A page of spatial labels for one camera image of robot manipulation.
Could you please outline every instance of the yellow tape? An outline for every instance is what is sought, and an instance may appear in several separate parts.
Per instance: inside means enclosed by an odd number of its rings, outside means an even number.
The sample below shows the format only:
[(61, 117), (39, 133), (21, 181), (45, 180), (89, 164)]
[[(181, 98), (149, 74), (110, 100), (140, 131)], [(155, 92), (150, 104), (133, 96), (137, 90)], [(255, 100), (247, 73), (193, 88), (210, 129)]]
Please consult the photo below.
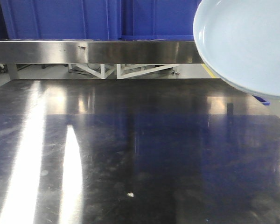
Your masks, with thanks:
[(210, 75), (210, 77), (212, 77), (212, 78), (218, 78), (217, 76), (214, 75), (214, 73), (211, 72), (211, 70), (210, 70), (208, 67), (206, 67), (205, 64), (202, 64), (202, 67), (204, 68), (204, 70), (207, 71), (207, 73)]

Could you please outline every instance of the scratch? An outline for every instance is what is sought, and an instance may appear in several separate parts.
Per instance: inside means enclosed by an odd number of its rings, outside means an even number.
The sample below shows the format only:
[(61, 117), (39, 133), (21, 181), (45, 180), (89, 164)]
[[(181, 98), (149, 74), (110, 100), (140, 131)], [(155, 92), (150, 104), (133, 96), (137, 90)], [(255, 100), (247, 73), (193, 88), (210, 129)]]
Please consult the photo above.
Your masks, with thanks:
[(11, 134), (18, 129), (18, 127), (5, 128), (4, 130), (0, 131), (0, 136)]
[(209, 116), (209, 121), (207, 122), (207, 127), (210, 127), (210, 116)]
[(86, 50), (86, 47), (78, 46), (79, 49)]

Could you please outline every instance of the stainless steel edge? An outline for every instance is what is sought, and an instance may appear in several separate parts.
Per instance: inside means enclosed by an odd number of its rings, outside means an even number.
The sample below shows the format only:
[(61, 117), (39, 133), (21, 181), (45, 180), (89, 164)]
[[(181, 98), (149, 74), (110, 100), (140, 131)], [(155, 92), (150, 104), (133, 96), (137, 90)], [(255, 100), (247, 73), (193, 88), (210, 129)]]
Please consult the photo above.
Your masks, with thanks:
[(202, 63), (194, 42), (0, 41), (0, 63)]

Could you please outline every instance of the stainless steel table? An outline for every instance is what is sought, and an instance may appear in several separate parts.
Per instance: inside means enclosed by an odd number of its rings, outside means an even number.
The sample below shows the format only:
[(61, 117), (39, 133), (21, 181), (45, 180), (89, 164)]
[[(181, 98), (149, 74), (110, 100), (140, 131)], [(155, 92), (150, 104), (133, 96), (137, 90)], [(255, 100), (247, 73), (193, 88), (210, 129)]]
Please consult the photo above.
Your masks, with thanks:
[(0, 87), (0, 224), (280, 224), (280, 119), (221, 80)]
[(0, 63), (19, 79), (16, 63), (202, 63), (194, 41), (0, 41)]

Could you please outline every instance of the small white debris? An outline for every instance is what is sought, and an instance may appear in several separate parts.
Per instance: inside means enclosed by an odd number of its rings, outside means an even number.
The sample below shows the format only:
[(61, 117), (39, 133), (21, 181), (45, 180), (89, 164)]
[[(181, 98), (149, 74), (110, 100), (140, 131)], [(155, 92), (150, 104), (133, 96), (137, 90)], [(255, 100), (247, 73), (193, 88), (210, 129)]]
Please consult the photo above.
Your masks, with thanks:
[(42, 172), (41, 172), (41, 176), (46, 176), (46, 175), (48, 175), (48, 171), (47, 170), (43, 170)]

